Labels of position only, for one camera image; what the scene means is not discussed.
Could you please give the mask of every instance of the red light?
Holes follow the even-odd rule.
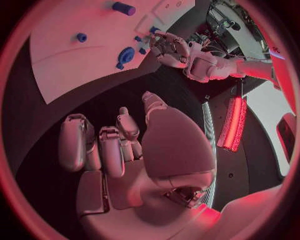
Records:
[[[231,98],[225,123],[217,142],[218,147],[236,152],[242,138],[247,111],[247,100],[241,97]]]

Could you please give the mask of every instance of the wire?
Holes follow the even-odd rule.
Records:
[[[251,56],[244,56],[244,55],[235,55],[235,54],[230,54],[228,52],[225,52],[223,50],[221,50],[220,48],[216,47],[216,46],[212,46],[212,45],[206,45],[204,46],[203,48],[206,48],[206,47],[211,47],[211,48],[215,48],[215,49],[218,49],[218,51],[210,51],[211,53],[215,53],[215,52],[220,52],[220,53],[224,53],[226,55],[229,55],[229,56],[233,56],[233,57],[237,57],[237,58],[248,58],[248,59],[254,59],[254,60],[258,60],[258,61],[266,61],[268,59],[259,59],[259,58],[255,58],[255,57],[251,57]]]

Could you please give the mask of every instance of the red led light bar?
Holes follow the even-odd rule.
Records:
[[[229,100],[225,123],[217,146],[232,152],[238,151],[243,135],[247,112],[247,99],[234,97]]]

